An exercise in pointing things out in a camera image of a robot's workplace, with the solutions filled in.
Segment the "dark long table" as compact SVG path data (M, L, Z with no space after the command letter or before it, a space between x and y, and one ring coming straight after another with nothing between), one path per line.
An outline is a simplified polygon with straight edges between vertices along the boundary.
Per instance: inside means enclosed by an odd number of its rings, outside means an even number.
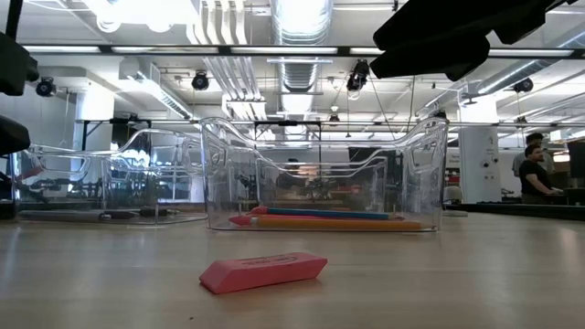
M551 218L585 222L585 207L562 205L527 205L506 203L478 203L445 205L446 210L489 213L519 217Z

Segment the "orange pencil pink eraser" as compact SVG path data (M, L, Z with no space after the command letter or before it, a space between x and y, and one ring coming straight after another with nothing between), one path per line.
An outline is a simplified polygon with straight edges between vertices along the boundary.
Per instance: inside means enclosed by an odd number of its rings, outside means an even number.
M286 229L336 229L336 230L385 230L419 231L434 229L434 226L413 221L367 220L367 219L309 219L237 216L229 222L239 227L249 228L286 228Z

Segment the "black monitor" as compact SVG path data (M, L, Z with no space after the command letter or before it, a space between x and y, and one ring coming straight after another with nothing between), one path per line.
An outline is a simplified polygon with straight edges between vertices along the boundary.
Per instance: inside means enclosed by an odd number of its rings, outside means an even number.
M567 147L569 150L570 176L585 179L585 142L570 142Z

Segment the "grey pen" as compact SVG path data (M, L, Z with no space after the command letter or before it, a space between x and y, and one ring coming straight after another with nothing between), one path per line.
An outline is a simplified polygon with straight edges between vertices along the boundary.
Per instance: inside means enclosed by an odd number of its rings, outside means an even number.
M17 214L20 218L33 221L99 223L112 218L111 215L95 211L41 211L23 210Z

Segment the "clear plastic bin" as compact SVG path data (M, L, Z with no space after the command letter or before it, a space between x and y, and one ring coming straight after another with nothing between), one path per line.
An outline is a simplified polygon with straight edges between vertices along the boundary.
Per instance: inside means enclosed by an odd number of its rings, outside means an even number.
M10 160L22 219L161 225L207 216L196 136L142 129L117 150L31 145Z
M98 209L173 209L179 214L165 219L206 215L203 177L198 153L175 145L150 151L88 151L87 174L99 186Z
M253 127L246 133L224 119L205 119L202 128L202 165L207 225L213 229L233 230L323 230L385 231L336 229L286 229L239 227L229 222L237 216L276 218L317 218L312 216L256 215L250 211L261 206L257 198L256 161L357 163L373 157L387 160L386 209L403 220L441 227L446 140L449 123L440 118L424 120L406 133L374 140L356 133L341 138L323 133L321 141L255 141ZM360 219L360 218L321 218Z
M382 212L386 209L387 160L357 163L256 161L261 206Z

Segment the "silver round duct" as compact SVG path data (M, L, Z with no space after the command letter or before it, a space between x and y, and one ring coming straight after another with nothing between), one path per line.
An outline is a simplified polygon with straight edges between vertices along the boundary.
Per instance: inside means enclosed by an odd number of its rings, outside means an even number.
M322 46L328 38L334 0L271 0L272 35L280 46ZM311 110L320 64L284 62L278 65L281 106L288 114Z

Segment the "white rectangular air duct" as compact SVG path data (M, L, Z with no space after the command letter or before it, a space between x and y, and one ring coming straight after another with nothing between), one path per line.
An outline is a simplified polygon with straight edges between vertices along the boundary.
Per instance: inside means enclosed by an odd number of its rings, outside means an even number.
M129 80L134 90L157 99L184 120L194 120L190 107L163 83L161 70L152 62L125 57L120 63L119 79Z

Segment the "black pen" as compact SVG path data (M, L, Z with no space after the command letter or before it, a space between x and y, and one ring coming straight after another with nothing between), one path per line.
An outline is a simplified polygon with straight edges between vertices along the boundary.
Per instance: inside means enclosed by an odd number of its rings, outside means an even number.
M99 219L131 219L170 217L179 214L178 210L142 208L132 210L106 210L98 215Z

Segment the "grey round duct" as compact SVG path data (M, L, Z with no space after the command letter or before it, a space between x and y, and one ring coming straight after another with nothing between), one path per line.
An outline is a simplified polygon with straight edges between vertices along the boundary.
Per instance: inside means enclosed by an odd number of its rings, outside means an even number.
M570 50L585 48L585 22L572 28L565 34L547 44L553 50ZM495 73L493 76L477 83L468 84L461 93L466 100L472 100L493 94L506 87L529 79L532 75L560 62L560 58L528 58L520 59L515 64Z

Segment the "person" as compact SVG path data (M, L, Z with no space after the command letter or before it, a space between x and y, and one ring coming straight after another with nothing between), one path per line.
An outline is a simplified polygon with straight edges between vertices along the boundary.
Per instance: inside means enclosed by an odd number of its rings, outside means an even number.
M542 133L531 133L526 137L526 147L529 145L537 145L540 146L542 144L543 134ZM526 160L525 153L522 152L517 154L513 160L512 164L512 171L515 177L519 177L519 168L520 165ZM543 153L543 161L539 163L548 174L554 173L554 163L552 157L547 154Z
M525 150L525 158L518 170L523 204L544 205L548 203L547 196L563 194L561 189L550 183L548 172L540 165L544 161L544 154L539 145L529 145Z

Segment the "white column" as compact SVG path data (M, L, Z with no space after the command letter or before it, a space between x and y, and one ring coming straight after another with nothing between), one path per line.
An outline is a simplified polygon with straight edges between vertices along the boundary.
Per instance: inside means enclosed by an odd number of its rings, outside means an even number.
M476 204L501 200L496 100L483 96L460 105L458 132L460 186L463 202Z

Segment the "black frame rig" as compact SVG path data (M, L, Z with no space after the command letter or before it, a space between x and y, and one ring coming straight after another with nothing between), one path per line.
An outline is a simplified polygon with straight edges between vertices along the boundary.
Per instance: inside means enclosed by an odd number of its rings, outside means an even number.
M319 121L255 121L252 131L255 141L321 141L323 124Z

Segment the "blue pencil pink eraser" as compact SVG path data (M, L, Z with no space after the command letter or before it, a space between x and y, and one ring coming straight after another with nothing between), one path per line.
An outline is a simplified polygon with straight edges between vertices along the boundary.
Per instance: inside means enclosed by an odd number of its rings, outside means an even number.
M318 210L300 208L255 207L250 211L256 215L312 216L320 218L360 218L371 220L403 220L404 217L391 213L355 212L340 210Z

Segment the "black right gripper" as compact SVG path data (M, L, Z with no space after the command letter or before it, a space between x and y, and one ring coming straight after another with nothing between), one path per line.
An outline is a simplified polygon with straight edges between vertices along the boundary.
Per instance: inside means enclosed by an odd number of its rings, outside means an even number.
M567 0L509 0L495 34L513 45L546 23L546 14ZM373 34L380 56L369 63L379 79L444 74L457 81L488 58L486 35L503 0L408 0Z

